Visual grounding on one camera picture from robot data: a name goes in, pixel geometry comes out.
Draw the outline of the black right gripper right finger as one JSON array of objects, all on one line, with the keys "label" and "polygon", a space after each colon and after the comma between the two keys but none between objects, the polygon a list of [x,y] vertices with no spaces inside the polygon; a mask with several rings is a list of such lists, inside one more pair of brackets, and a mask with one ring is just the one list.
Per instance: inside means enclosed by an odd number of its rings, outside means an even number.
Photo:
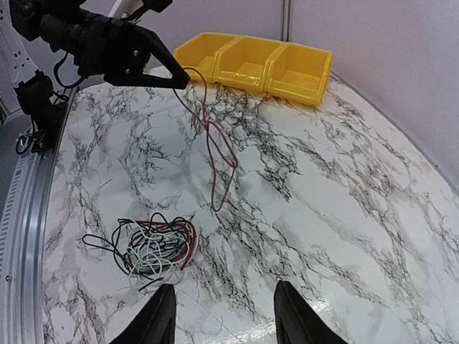
[{"label": "black right gripper right finger", "polygon": [[276,285],[274,311],[277,343],[346,344],[288,281],[281,280]]}]

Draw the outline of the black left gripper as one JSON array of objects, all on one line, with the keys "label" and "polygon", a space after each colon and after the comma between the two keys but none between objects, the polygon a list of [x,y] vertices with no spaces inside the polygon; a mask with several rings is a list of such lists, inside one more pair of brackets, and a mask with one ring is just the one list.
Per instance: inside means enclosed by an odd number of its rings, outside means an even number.
[{"label": "black left gripper", "polygon": [[[190,76],[155,32],[133,22],[151,9],[141,1],[131,14],[120,19],[81,8],[82,1],[10,1],[13,28],[23,38],[47,42],[53,52],[74,57],[81,80],[102,75],[111,85],[183,90]],[[171,78],[143,73],[153,55]]]}]

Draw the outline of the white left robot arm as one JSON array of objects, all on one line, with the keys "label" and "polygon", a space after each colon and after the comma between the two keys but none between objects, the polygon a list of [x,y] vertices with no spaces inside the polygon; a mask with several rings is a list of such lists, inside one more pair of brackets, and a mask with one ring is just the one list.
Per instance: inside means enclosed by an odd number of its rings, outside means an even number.
[{"label": "white left robot arm", "polygon": [[25,42],[41,39],[64,52],[77,68],[77,87],[98,78],[115,86],[183,90],[190,77],[155,32],[137,25],[146,12],[162,12],[170,1],[115,1],[107,15],[83,8],[82,1],[2,1],[1,60],[11,78],[10,110],[25,98],[21,82],[38,69]]}]

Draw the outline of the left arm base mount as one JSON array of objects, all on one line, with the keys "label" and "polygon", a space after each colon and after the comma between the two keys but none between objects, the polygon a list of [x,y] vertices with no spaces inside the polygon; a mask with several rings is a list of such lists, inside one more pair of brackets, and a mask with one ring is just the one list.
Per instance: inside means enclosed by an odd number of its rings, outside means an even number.
[{"label": "left arm base mount", "polygon": [[69,97],[55,92],[51,79],[39,70],[28,81],[20,82],[14,91],[21,110],[31,121],[31,128],[16,140],[16,154],[54,149]]}]

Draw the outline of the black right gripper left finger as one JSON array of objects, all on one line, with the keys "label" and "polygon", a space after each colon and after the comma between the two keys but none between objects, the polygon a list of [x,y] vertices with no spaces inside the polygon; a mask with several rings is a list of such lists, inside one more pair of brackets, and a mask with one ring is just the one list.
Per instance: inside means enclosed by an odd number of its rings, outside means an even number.
[{"label": "black right gripper left finger", "polygon": [[173,344],[176,329],[176,293],[161,285],[127,328],[110,344]]}]

